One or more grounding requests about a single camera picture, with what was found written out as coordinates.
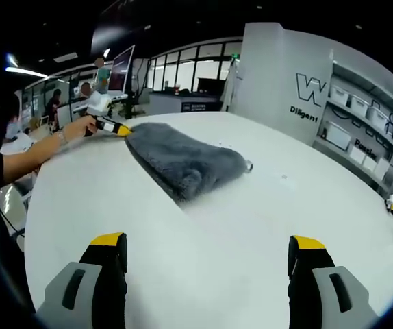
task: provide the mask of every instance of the ceiling light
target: ceiling light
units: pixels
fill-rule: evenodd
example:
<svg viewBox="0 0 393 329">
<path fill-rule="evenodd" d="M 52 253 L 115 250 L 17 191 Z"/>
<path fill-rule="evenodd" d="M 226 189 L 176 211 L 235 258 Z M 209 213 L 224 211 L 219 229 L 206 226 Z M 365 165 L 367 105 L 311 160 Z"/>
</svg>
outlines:
<svg viewBox="0 0 393 329">
<path fill-rule="evenodd" d="M 18 67 L 17 61 L 15 59 L 15 57 L 12 54 L 8 54 L 8 62 L 10 62 L 12 65 L 14 65 L 15 67 Z"/>
<path fill-rule="evenodd" d="M 47 75 L 38 73 L 38 72 L 33 72 L 30 70 L 25 70 L 25 69 L 20 69 L 18 67 L 7 67 L 5 69 L 7 72 L 13 72 L 13 73 L 21 73 L 21 74 L 28 74 L 28 75 L 35 75 L 36 77 L 47 77 Z"/>
<path fill-rule="evenodd" d="M 67 60 L 72 60 L 74 58 L 78 58 L 77 53 L 67 53 L 66 55 L 54 58 L 57 63 L 66 62 Z"/>
</svg>

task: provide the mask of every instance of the shelf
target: shelf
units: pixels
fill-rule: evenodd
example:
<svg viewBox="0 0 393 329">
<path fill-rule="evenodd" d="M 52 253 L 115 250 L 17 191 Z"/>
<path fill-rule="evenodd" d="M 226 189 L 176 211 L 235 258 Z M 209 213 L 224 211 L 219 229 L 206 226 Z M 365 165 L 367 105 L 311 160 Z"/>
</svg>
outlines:
<svg viewBox="0 0 393 329">
<path fill-rule="evenodd" d="M 380 130 L 378 127 L 373 125 L 373 123 L 370 120 L 368 120 L 366 117 L 363 117 L 357 114 L 356 112 L 353 112 L 351 108 L 348 108 L 347 106 L 344 106 L 330 98 L 327 99 L 327 103 L 330 103 L 332 106 L 335 106 L 339 110 L 342 110 L 345 113 L 354 117 L 355 119 L 361 121 L 363 124 L 367 125 L 370 129 L 374 130 L 377 135 L 379 135 L 382 139 L 387 141 L 388 144 L 390 144 L 393 147 L 393 140 L 384 131 Z"/>
<path fill-rule="evenodd" d="M 317 136 L 315 138 L 314 144 L 320 145 L 322 148 L 324 147 L 325 149 L 330 150 L 332 153 L 336 154 L 340 158 L 343 158 L 345 161 L 347 161 L 352 167 L 356 169 L 356 171 L 361 171 L 365 176 L 368 176 L 370 180 L 375 182 L 379 188 L 384 192 L 384 195 L 387 195 L 390 188 L 385 185 L 384 182 L 382 182 L 379 178 L 377 178 L 372 171 L 368 170 L 367 168 L 364 168 L 362 164 L 359 164 L 358 162 L 354 161 L 348 154 L 347 152 L 343 151 L 340 149 L 338 146 L 335 146 L 334 144 L 330 143 L 329 141 L 326 141 L 325 139 Z"/>
<path fill-rule="evenodd" d="M 387 106 L 388 109 L 393 112 L 393 95 L 384 89 L 384 87 L 378 86 L 372 80 L 357 71 L 354 71 L 353 69 L 350 69 L 336 61 L 333 61 L 333 74 L 360 87 L 381 101 L 383 105 Z"/>
</svg>

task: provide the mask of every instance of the gray microfiber towel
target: gray microfiber towel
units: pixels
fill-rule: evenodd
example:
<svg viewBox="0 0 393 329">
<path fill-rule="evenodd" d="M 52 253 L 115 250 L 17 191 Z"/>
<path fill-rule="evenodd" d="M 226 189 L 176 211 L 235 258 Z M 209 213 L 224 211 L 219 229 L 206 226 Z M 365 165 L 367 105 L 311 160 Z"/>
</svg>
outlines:
<svg viewBox="0 0 393 329">
<path fill-rule="evenodd" d="M 131 130 L 130 152 L 175 201 L 194 199 L 247 170 L 238 152 L 196 141 L 165 123 L 142 123 Z"/>
</svg>

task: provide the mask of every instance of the person's arm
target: person's arm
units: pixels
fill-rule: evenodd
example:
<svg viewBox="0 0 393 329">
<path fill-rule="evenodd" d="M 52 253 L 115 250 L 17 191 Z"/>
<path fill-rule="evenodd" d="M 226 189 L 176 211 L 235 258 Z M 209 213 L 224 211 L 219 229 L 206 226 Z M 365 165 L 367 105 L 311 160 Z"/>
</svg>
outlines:
<svg viewBox="0 0 393 329">
<path fill-rule="evenodd" d="M 66 141 L 84 136 L 86 128 L 95 133 L 96 120 L 92 116 L 82 117 L 69 123 L 62 129 Z M 50 157 L 60 148 L 61 140 L 58 134 L 48 136 L 35 143 L 25 153 L 3 156 L 3 180 L 5 184 L 31 173 L 41 164 L 48 161 Z"/>
</svg>

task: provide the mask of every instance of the computer monitor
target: computer monitor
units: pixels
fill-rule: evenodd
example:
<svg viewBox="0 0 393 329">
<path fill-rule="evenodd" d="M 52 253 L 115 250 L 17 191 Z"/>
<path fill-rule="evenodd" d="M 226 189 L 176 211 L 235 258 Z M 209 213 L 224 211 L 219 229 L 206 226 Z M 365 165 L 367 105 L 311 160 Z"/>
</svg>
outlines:
<svg viewBox="0 0 393 329">
<path fill-rule="evenodd" d="M 128 48 L 114 58 L 110 81 L 108 82 L 108 95 L 112 97 L 124 95 L 133 52 L 134 46 Z"/>
</svg>

